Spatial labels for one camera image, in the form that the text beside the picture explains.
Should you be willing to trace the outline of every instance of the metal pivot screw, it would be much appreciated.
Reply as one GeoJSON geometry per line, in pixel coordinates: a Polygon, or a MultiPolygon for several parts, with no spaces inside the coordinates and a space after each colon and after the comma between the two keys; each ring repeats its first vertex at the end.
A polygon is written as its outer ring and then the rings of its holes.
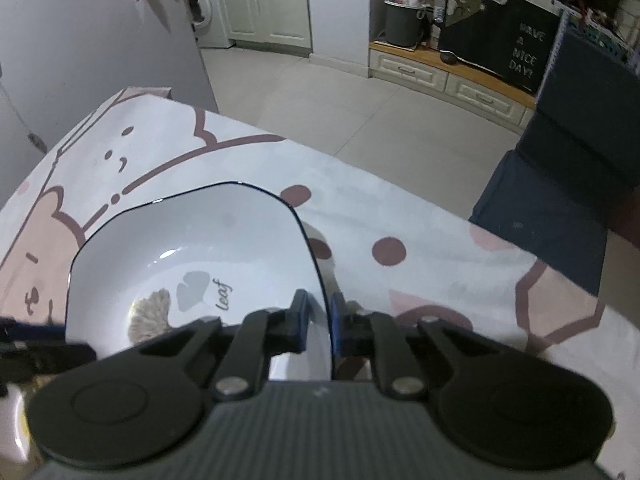
{"type": "Polygon", "coordinates": [[[397,394],[413,395],[424,388],[424,383],[417,377],[398,377],[391,387],[397,394]]]}
{"type": "Polygon", "coordinates": [[[244,392],[249,387],[249,383],[242,377],[225,377],[216,383],[216,390],[223,395],[237,395],[244,392]]]}

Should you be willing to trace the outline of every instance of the washing machine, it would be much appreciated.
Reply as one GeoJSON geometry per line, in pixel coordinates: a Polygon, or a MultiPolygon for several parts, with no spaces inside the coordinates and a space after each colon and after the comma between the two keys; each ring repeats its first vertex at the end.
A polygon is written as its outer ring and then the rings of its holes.
{"type": "Polygon", "coordinates": [[[187,0],[198,46],[229,48],[236,42],[228,38],[228,26],[220,0],[187,0]]]}

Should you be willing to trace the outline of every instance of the gray gripper base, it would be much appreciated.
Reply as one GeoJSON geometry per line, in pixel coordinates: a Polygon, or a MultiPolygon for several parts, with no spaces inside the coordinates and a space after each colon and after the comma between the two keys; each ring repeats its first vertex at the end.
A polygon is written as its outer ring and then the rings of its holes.
{"type": "Polygon", "coordinates": [[[219,404],[181,447],[113,471],[47,462],[34,480],[606,480],[593,463],[514,472],[447,440],[415,402],[372,383],[269,382],[249,400],[219,404]]]}

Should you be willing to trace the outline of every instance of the white wall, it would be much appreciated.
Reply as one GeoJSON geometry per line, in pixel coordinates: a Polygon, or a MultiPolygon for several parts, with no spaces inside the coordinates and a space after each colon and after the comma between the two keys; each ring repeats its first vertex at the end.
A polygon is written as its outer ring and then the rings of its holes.
{"type": "Polygon", "coordinates": [[[174,99],[217,110],[184,0],[0,0],[0,66],[50,148],[125,86],[171,86],[174,99]]]}
{"type": "Polygon", "coordinates": [[[0,87],[0,207],[43,157],[0,87]]]}
{"type": "Polygon", "coordinates": [[[369,63],[369,0],[309,0],[314,54],[369,63]]]}

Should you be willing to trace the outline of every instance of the gray pot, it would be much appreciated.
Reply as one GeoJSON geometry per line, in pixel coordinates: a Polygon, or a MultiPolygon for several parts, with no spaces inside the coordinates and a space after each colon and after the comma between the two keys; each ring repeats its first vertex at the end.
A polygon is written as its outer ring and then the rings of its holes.
{"type": "Polygon", "coordinates": [[[385,39],[397,46],[415,46],[422,34],[423,7],[411,7],[394,2],[386,3],[385,39]]]}

